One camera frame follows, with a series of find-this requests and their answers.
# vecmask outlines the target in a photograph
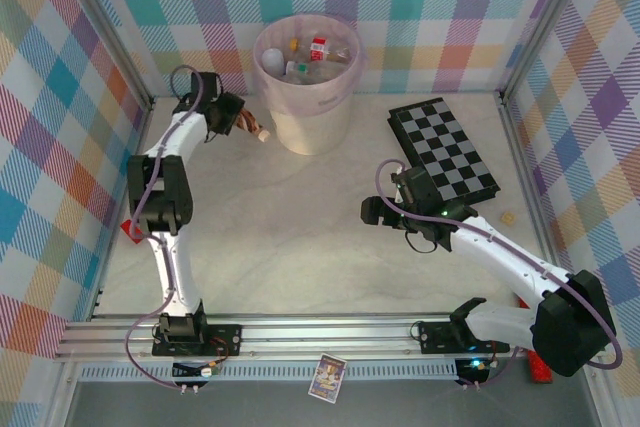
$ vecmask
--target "white trash bin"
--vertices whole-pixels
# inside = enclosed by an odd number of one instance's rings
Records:
[[[272,47],[291,55],[289,41],[308,33],[349,45],[351,63],[340,76],[316,85],[288,84],[262,68],[262,53]],[[337,147],[349,128],[353,92],[364,72],[366,55],[358,34],[346,23],[325,15],[301,14],[281,19],[263,30],[253,47],[255,89],[271,112],[276,135],[289,150],[324,154]]]

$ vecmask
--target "chessboard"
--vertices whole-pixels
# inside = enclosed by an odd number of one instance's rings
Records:
[[[500,187],[442,98],[389,114],[411,166],[425,167],[443,201],[474,204],[495,197]]]

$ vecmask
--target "plaid wallpaper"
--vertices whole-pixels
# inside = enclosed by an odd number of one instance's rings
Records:
[[[595,271],[640,425],[640,0],[570,0],[514,115],[564,267]]]
[[[546,0],[103,0],[153,92],[186,62],[251,90],[250,49],[266,23],[301,12],[350,21],[363,37],[364,92],[495,90]],[[186,76],[182,79],[186,86]]]
[[[77,0],[0,0],[0,426],[35,422],[142,117]]]

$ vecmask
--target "card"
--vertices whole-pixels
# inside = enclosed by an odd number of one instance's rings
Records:
[[[322,354],[309,387],[309,395],[335,404],[346,368],[346,360]]]

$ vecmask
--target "white floor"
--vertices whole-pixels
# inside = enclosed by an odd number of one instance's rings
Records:
[[[262,144],[237,129],[197,147],[187,166],[195,204],[191,259],[205,311],[443,312],[474,296],[512,304],[509,289],[472,259],[444,249],[419,255],[402,232],[360,220],[361,201],[376,195],[378,164],[404,158],[386,121],[389,109],[433,97],[356,96],[346,140],[318,157],[287,151],[275,135]],[[475,208],[538,254],[493,95],[444,99],[502,188]],[[173,99],[158,102],[146,147],[169,125],[174,107]],[[248,98],[246,107],[271,130],[257,99]],[[392,195],[393,185],[386,187]],[[505,211],[517,216],[512,227],[499,220]],[[412,238],[419,248],[428,247]],[[144,313],[161,300],[150,246],[134,245],[119,231],[96,313]]]

